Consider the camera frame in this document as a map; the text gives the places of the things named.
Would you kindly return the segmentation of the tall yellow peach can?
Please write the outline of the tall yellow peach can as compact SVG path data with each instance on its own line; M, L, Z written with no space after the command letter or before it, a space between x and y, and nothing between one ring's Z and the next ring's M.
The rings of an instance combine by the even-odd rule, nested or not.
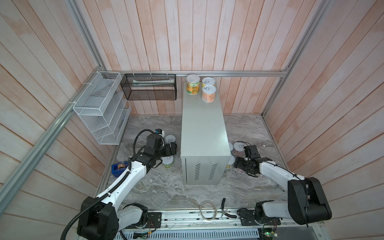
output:
M186 77L187 80L187 93L190 95L198 94L200 90L200 80L201 78L198 75L190 74Z

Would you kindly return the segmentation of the pink label can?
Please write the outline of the pink label can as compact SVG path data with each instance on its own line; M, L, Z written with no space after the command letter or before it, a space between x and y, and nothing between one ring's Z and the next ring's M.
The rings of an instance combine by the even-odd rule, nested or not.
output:
M202 88L202 100L205 103L212 103L216 97L217 88L212 85L205 85Z

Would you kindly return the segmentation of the yellow label can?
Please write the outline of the yellow label can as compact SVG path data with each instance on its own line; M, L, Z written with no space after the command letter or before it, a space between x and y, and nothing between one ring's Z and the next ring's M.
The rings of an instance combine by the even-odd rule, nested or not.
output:
M202 86L215 86L216 80L210 77L202 79Z

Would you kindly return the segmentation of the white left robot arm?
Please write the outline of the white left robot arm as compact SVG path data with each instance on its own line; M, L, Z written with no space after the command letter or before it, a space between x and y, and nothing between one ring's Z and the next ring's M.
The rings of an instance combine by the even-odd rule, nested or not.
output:
M87 197L81 211L64 228L64 240L74 223L78 223L77 234L88 240L112 240L124 228L147 222L147 208L133 203L120 210L125 197L133 187L153 168L162 163L164 157L177 153L177 144L165 141L161 129L149 130L147 143L138 152L133 152L128 167L103 192L95 198Z

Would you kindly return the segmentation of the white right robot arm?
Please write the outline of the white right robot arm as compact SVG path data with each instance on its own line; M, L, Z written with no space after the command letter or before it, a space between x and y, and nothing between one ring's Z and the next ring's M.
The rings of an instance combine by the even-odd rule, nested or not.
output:
M244 152L243 158L236 159L235 168L243 170L251 177L268 177L288 194L286 201L267 200L256 203L256 223L291 219L298 225L307 225L332 218L331 207L318 179L297 175L269 158L262 158L255 145L246 143Z

